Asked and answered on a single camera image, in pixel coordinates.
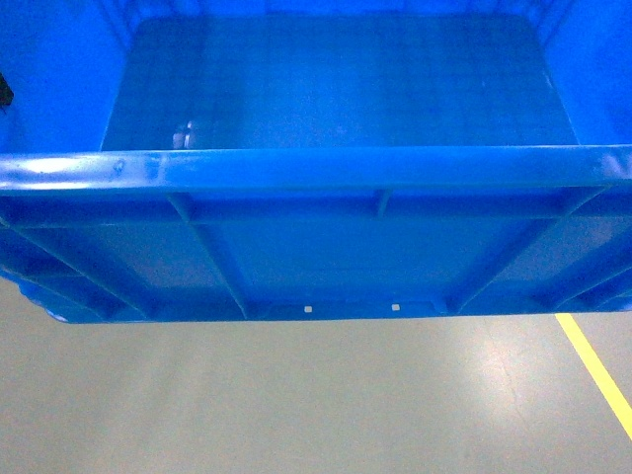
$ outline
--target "yellow floor line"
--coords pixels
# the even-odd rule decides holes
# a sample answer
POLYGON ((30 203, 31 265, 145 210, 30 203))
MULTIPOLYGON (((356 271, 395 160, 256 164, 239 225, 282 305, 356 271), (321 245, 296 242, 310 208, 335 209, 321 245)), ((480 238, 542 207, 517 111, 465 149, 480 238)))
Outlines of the yellow floor line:
POLYGON ((584 362, 594 383, 599 387, 599 390, 601 390, 603 397, 610 405, 614 415, 618 418, 619 423, 621 423, 625 432, 630 436, 630 440, 632 440, 632 408, 630 408, 630 404, 603 366, 603 363, 594 351, 591 343, 589 343, 589 340, 584 336, 582 329, 580 329, 573 316, 569 313, 559 313, 556 314, 555 317, 573 344, 575 351, 577 351, 577 354, 584 362))

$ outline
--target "gray floor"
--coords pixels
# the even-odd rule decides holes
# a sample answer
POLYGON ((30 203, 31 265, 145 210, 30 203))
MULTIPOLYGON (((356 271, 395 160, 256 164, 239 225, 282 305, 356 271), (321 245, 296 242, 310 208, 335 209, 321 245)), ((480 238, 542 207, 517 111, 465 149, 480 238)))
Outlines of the gray floor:
MULTIPOLYGON (((3 473, 624 473, 553 316, 68 326, 0 281, 3 473)), ((578 318, 628 399, 632 315, 578 318)))

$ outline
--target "blue plastic crate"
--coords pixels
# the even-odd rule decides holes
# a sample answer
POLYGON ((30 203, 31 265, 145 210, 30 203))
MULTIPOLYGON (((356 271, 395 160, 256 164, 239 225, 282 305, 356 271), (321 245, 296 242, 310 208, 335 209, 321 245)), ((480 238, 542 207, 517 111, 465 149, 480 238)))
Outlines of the blue plastic crate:
POLYGON ((73 323, 626 309, 628 109, 562 81, 585 10, 395 3, 270 2, 119 38, 102 151, 9 133, 2 275, 73 323))

